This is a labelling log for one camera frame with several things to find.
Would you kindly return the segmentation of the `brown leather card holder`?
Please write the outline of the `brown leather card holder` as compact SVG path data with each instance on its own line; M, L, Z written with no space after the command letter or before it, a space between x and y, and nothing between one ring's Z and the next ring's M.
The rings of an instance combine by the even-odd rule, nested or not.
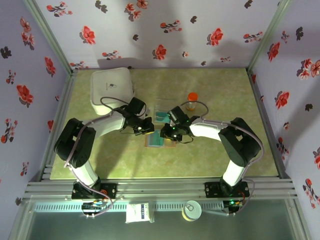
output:
M171 141L171 140L166 139L166 138L164 138L164 146L162 146L162 147L149 147L148 144L147 144L147 141L148 141L148 135L150 135L150 134L146 134L145 135L145 145L144 146L146 148L175 148L176 147L176 142Z

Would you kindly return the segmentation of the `teal credit card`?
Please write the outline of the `teal credit card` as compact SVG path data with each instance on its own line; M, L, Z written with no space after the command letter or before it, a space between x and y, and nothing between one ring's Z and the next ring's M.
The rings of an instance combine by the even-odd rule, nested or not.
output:
M164 138L160 136L161 131L155 130L147 137L147 146L151 148L160 148L164 146Z
M160 124L169 124L171 120L167 112L157 111L155 113L155 122Z

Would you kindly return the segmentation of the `orange-capped small bottle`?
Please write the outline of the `orange-capped small bottle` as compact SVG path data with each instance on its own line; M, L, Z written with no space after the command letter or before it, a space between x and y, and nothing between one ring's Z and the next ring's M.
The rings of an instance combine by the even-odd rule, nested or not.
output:
M188 111L194 111L197 106L198 94L196 92L190 92L187 96L187 103L185 107Z

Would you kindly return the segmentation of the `white plastic lidded container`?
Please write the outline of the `white plastic lidded container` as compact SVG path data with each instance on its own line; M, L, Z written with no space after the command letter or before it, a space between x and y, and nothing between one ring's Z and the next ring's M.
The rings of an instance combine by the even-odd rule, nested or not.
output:
M106 115L111 109L129 103L134 95L131 74L127 68L99 70L91 75L90 103L97 115Z

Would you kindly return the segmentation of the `tin can with pull tab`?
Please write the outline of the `tin can with pull tab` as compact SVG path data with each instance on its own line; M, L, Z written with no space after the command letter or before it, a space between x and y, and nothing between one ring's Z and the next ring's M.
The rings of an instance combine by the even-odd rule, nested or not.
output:
M201 217L202 207L197 201L190 200L183 205L181 214L186 221L194 222Z

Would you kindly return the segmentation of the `white paper packet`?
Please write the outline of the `white paper packet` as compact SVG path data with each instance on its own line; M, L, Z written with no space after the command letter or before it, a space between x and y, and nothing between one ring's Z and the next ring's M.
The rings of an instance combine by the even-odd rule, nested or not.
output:
M131 203L126 206L125 222L150 222L152 220L148 203Z

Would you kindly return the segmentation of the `controller circuit board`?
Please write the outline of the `controller circuit board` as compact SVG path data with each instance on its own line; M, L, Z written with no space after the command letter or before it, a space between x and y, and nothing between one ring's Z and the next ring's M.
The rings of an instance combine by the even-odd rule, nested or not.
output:
M224 200L223 206L223 211L226 212L228 216L235 216L244 205L241 200Z
M107 202L103 199L94 200L92 202L84 202L81 206L83 215L89 218L95 218L102 215L107 210Z

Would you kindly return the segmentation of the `aluminium cross rail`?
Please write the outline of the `aluminium cross rail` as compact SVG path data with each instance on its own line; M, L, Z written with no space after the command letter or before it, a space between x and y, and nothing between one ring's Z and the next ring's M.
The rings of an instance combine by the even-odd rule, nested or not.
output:
M101 183L117 184L116 201L129 200L208 200L206 182L219 182L217 177L203 178L145 178L145 179L103 179ZM291 179L279 177L250 177L244 179L252 200L296 199L298 194ZM42 180L29 182L22 195L23 200L69 201L72 197L73 180ZM217 198L221 200L242 197Z

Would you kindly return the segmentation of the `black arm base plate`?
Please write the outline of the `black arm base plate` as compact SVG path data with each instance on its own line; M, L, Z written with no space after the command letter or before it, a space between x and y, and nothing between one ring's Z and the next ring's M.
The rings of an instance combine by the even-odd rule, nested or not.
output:
M91 188L97 192L103 193L109 196L111 199L116 198L118 185L116 183L96 183ZM98 194L90 189L87 189L79 182L73 183L73 189L71 193L72 200L89 200L89 199L104 199L105 196Z
M235 186L225 182L205 182L204 192L206 198L247 198L250 196L248 183L240 181Z

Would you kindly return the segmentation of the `aluminium side rail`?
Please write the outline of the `aluminium side rail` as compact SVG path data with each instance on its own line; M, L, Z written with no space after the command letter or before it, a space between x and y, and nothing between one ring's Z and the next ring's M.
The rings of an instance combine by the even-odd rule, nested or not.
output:
M39 176L37 177L38 182L41 182L43 180L50 180L51 172L56 158L54 146L64 127L64 122L68 112L68 107L71 100L77 73L78 71L74 70L71 75L66 78L66 82L60 96L57 112L53 121L53 127L51 129L51 133L49 134L48 143L44 151L41 169L39 172Z
M284 165L284 162L281 158L280 152L278 150L278 148L276 147L276 138L270 123L270 119L268 116L268 113L266 111L264 102L261 100L262 94L259 90L259 87L256 83L254 83L253 81L253 76L254 73L252 70L250 70L248 67L245 69L248 79L250 81L250 85L253 91L253 95L255 97L255 101L259 110L259 114L262 120L262 124L264 127L264 131L268 140L268 145L270 148L270 151L272 153L272 157L273 157L273 162L275 164L276 170L277 170L277 176L280 179L290 179L289 175L286 173L286 168Z

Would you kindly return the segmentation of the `aluminium frame post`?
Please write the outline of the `aluminium frame post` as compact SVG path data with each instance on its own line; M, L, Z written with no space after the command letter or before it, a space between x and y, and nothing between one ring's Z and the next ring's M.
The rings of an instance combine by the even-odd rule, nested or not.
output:
M257 49L255 50L253 57L251 58L249 65L246 68L247 74L252 74L255 65L257 64L261 54L263 53L264 48L268 45L268 42L272 39L273 34L285 16L290 4L294 0L281 0L277 6L275 14L273 15L261 42L259 43Z
M36 3L36 0L22 0L22 1L27 7L27 9L29 10L29 12L31 13L34 20L36 21L37 25L39 26L41 32L45 36L48 44L50 45L56 57L58 58L59 62L63 66L64 70L67 72L69 76L72 76L74 71L71 69L62 48L60 47L48 22L46 21L38 4Z

